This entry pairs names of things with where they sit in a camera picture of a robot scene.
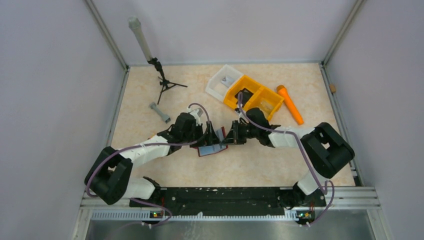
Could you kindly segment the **red card holder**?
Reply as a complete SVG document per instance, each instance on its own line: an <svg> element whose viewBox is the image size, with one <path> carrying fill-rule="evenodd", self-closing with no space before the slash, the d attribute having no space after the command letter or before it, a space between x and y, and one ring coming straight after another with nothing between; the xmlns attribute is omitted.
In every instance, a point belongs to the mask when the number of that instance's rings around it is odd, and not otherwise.
<svg viewBox="0 0 424 240"><path fill-rule="evenodd" d="M216 130L215 133L216 133L216 135L217 135L217 137L220 141L224 140L224 138L226 137L226 131L225 131L224 126L219 128L218 130ZM199 157L205 157L205 156L218 154L218 153L228 149L228 147L229 147L228 145L222 145L222 144L202 146L202 147L197 148L197 153L198 153Z"/></svg>

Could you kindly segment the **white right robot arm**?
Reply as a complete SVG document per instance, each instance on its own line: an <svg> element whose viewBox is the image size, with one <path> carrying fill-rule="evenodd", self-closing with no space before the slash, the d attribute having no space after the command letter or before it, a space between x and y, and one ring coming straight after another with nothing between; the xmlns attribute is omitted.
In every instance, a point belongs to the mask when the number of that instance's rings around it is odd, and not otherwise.
<svg viewBox="0 0 424 240"><path fill-rule="evenodd" d="M308 172L294 184L289 194L296 204L317 189L324 189L330 179L355 157L353 148L329 123L322 122L311 129L284 128L270 124L257 107L232 122L221 144L243 145L248 139L256 139L270 148L299 148Z"/></svg>

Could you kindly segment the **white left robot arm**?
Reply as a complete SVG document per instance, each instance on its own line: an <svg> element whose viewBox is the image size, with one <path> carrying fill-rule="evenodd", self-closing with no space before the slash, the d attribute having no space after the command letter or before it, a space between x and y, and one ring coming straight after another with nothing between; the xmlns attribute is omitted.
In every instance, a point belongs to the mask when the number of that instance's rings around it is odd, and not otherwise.
<svg viewBox="0 0 424 240"><path fill-rule="evenodd" d="M103 148L84 179L86 193L113 205L126 193L133 168L169 156L183 146L200 148L220 143L210 120L199 122L193 112L180 113L175 123L139 144Z"/></svg>

